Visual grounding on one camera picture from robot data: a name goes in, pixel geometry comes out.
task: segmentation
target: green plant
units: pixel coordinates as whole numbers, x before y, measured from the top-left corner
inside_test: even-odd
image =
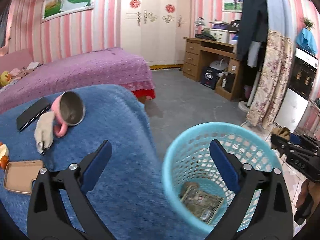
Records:
[[[307,17],[303,17],[302,21],[308,30],[310,30],[311,28],[314,28],[315,24]]]

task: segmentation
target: polka dot bedspread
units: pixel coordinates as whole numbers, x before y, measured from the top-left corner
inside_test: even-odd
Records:
[[[151,70],[142,57],[121,48],[104,49],[36,68],[0,93],[0,114],[36,98],[99,84],[117,84],[130,91],[155,88]]]

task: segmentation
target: brown tray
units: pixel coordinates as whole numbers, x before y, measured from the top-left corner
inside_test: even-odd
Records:
[[[43,161],[9,162],[5,169],[3,186],[6,190],[31,195],[32,182],[36,180]]]

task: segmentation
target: concrete floor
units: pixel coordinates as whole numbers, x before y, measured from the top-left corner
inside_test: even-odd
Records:
[[[183,131],[205,122],[241,125],[245,113],[238,102],[230,102],[214,90],[182,75],[178,69],[152,72],[156,98],[146,102],[153,138],[159,157]]]

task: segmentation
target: mug handle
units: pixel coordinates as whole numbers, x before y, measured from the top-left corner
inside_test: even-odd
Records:
[[[54,134],[58,138],[65,136],[67,133],[67,130],[68,130],[68,125],[65,122],[62,123],[61,127],[58,125],[55,125],[53,128]]]

